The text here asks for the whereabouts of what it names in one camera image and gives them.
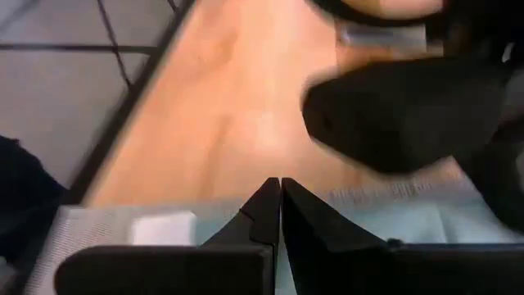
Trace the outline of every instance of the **wooden floor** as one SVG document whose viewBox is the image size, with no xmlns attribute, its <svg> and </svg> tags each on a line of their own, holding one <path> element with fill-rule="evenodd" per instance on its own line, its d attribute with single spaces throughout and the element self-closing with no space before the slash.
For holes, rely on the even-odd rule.
<svg viewBox="0 0 524 295">
<path fill-rule="evenodd" d="M 300 98 L 310 81 L 390 53 L 337 45 L 333 21 L 304 0 L 200 0 L 181 30 L 90 205 L 249 197 L 269 176 L 314 192 L 383 183 L 309 138 Z M 451 163 L 427 177 L 457 173 Z"/>
</svg>

